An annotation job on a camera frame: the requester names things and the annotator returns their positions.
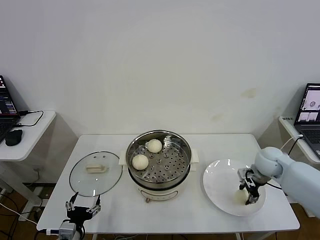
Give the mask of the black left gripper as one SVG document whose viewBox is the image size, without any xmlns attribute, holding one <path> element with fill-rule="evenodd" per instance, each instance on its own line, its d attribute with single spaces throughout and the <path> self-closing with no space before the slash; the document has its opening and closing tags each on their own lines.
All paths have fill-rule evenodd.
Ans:
<svg viewBox="0 0 320 240">
<path fill-rule="evenodd" d="M 74 206 L 78 196 L 76 192 L 69 201 L 65 202 L 65 208 L 68 210 L 66 215 L 70 223 L 83 224 L 85 221 L 91 220 L 92 215 L 97 215 L 101 211 L 101 196 L 96 199 L 95 205 L 91 208 L 83 206 Z"/>
</svg>

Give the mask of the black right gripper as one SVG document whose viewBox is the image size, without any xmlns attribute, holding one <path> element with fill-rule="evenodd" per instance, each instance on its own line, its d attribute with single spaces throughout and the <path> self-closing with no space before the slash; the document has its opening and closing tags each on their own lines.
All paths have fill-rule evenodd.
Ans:
<svg viewBox="0 0 320 240">
<path fill-rule="evenodd" d="M 258 197 L 252 194 L 258 194 L 259 187 L 260 185 L 254 180 L 253 172 L 246 172 L 244 174 L 244 183 L 241 183 L 239 185 L 239 190 L 244 190 L 246 188 L 247 191 L 250 193 L 245 202 L 245 205 L 251 205 L 258 201 Z"/>
</svg>

